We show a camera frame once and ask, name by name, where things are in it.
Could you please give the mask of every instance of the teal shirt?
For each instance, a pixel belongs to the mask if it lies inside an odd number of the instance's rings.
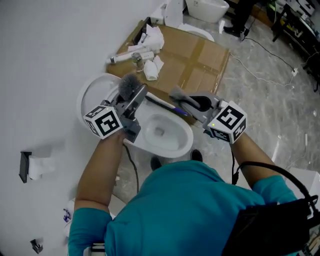
[[[221,255],[239,210],[295,199],[281,176],[262,179],[248,190],[225,183],[198,161],[166,164],[114,220],[102,210],[76,210],[69,255],[82,256],[99,241],[105,242],[108,256]]]

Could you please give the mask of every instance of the white toilet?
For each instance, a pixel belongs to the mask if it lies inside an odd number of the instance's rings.
[[[189,15],[209,23],[217,23],[229,9],[224,0],[185,0]]]
[[[183,23],[183,0],[167,0],[151,15],[151,22],[176,28],[214,42],[212,35],[200,28]]]
[[[76,103],[77,117],[88,129],[83,115],[92,110],[102,100],[111,101],[118,93],[120,78],[102,73],[90,79],[81,89]],[[144,99],[135,112],[141,131],[134,143],[137,148],[165,158],[178,158],[186,154],[194,141],[190,126],[179,116]]]

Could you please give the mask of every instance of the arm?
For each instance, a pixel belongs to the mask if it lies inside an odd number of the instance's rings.
[[[125,135],[118,131],[101,140],[78,184],[74,210],[95,208],[109,213]]]
[[[243,133],[238,140],[230,145],[234,157],[239,165],[246,161],[261,162],[274,165],[274,162],[265,152],[246,134]],[[262,179],[280,175],[274,170],[257,166],[246,166],[241,170],[249,186],[253,188],[254,184]]]

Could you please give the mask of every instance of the tissue paper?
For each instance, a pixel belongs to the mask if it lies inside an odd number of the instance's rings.
[[[158,68],[151,60],[147,60],[145,62],[143,72],[148,81],[154,81],[158,79]]]
[[[162,69],[163,65],[165,64],[159,56],[156,56],[153,60],[153,63],[156,65],[156,68],[158,69],[158,74],[160,70]]]
[[[38,180],[42,174],[54,172],[56,164],[52,157],[36,157],[29,156],[29,172],[28,175],[32,180]]]
[[[162,34],[159,27],[152,27],[150,25],[146,25],[146,34],[143,33],[140,41],[138,42],[138,45],[142,45],[144,47],[150,47],[153,51],[160,50],[164,47],[165,44],[165,38]]]

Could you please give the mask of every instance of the cardboard box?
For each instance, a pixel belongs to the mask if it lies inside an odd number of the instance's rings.
[[[117,53],[123,53],[132,45],[132,38],[141,30],[141,21],[123,43]],[[137,73],[140,81],[148,85],[148,91],[164,101],[169,100],[169,92],[178,85],[187,93],[216,93],[228,63],[229,50],[197,35],[159,25],[164,36],[164,47],[158,54],[164,65],[156,81],[148,81],[143,72]],[[117,77],[135,73],[131,60],[110,64],[107,72]]]

